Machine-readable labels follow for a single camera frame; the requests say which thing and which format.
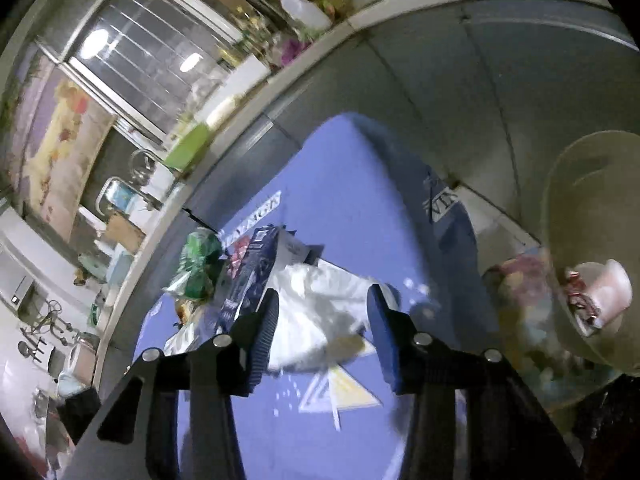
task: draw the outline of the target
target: white plastic bag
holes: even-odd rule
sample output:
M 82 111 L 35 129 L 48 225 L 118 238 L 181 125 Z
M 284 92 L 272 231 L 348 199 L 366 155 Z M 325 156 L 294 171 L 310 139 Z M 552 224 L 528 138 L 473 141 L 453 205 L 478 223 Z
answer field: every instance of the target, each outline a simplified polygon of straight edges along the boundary
M 273 273 L 268 286 L 278 293 L 280 312 L 269 370 L 331 365 L 330 343 L 368 328 L 367 292 L 374 283 L 324 260 L 317 267 L 294 264 Z M 396 310 L 393 295 L 382 289 Z

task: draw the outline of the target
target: kitchen counter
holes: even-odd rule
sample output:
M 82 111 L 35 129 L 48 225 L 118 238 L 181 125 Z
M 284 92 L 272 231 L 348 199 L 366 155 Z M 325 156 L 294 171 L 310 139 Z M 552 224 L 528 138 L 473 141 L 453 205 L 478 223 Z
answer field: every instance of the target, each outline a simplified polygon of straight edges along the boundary
M 382 0 L 338 24 L 303 52 L 294 62 L 285 67 L 267 84 L 263 85 L 222 127 L 202 159 L 181 183 L 177 184 L 165 201 L 161 211 L 155 216 L 153 225 L 148 226 L 147 236 L 135 256 L 129 273 L 117 294 L 113 311 L 108 321 L 97 352 L 94 385 L 98 388 L 102 368 L 111 338 L 145 267 L 151 260 L 172 222 L 177 218 L 185 202 L 193 194 L 196 186 L 209 174 L 210 170 L 223 158 L 227 150 L 249 128 L 254 121 L 278 97 L 284 94 L 299 78 L 324 59 L 332 50 L 352 36 L 376 24 L 391 20 L 403 14 L 420 9 L 443 6 L 467 0 Z M 607 0 L 573 0 L 600 7 L 610 8 Z

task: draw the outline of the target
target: plastic bag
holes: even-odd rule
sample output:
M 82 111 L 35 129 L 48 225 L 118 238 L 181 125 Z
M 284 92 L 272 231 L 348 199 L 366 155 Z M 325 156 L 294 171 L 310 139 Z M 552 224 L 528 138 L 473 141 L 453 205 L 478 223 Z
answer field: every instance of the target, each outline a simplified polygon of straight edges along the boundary
M 187 236 L 175 277 L 164 290 L 176 298 L 206 300 L 224 265 L 222 244 L 216 234 L 199 227 Z
M 317 267 L 294 264 L 272 274 L 269 286 L 278 292 L 280 311 L 269 370 L 310 370 L 334 364 L 338 355 L 340 360 L 355 357 L 332 351 L 332 342 L 348 342 L 349 336 L 368 328 L 367 292 L 374 283 L 324 260 Z M 382 289 L 397 310 L 388 287 Z M 360 349 L 351 348 L 356 353 Z

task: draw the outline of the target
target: blue cloth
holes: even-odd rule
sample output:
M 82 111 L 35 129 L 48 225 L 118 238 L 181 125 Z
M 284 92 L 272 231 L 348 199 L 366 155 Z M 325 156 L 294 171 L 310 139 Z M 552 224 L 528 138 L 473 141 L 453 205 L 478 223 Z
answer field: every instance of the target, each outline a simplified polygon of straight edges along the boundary
M 229 221 L 225 233 L 276 192 L 281 193 L 279 205 L 255 227 L 284 224 L 304 243 L 323 246 L 325 260 L 388 283 L 418 329 L 452 348 L 479 351 L 495 345 L 491 334 L 497 332 L 497 320 L 478 276 L 476 242 L 462 204 L 429 166 L 377 123 L 345 114 L 320 126 Z M 169 306 L 165 298 L 160 303 L 158 312 L 145 318 L 136 357 L 149 346 L 162 348 L 175 331 L 173 303 Z M 398 477 L 411 398 L 391 393 L 375 353 L 342 368 L 348 376 L 337 386 L 332 383 L 335 387 L 356 391 L 356 399 L 359 392 L 364 404 L 371 396 L 379 402 L 340 410 L 339 432 L 327 409 L 323 371 L 265 376 L 250 397 L 233 397 L 249 480 Z M 181 394 L 183 472 L 189 468 L 188 423 L 188 402 Z

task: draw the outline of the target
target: trash bag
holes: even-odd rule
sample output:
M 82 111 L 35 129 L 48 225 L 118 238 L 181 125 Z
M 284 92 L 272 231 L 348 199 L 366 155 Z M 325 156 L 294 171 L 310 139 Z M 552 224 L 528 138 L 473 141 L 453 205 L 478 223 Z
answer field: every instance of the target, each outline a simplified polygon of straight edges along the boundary
M 199 227 L 187 236 L 178 270 L 164 291 L 187 300 L 210 298 L 225 263 L 220 259 L 222 254 L 222 244 L 216 234 Z

